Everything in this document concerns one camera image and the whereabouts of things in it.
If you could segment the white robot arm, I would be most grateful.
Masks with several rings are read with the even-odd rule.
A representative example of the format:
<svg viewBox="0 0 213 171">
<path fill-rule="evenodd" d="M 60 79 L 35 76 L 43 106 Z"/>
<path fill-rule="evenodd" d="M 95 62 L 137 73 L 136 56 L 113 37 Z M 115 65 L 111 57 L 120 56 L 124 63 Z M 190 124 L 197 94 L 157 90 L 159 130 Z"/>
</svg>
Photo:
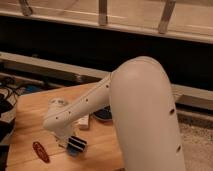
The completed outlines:
<svg viewBox="0 0 213 171">
<path fill-rule="evenodd" d="M 186 171 L 171 83 L 155 59 L 130 59 L 72 103 L 54 99 L 43 127 L 69 142 L 72 123 L 111 109 L 125 171 Z"/>
</svg>

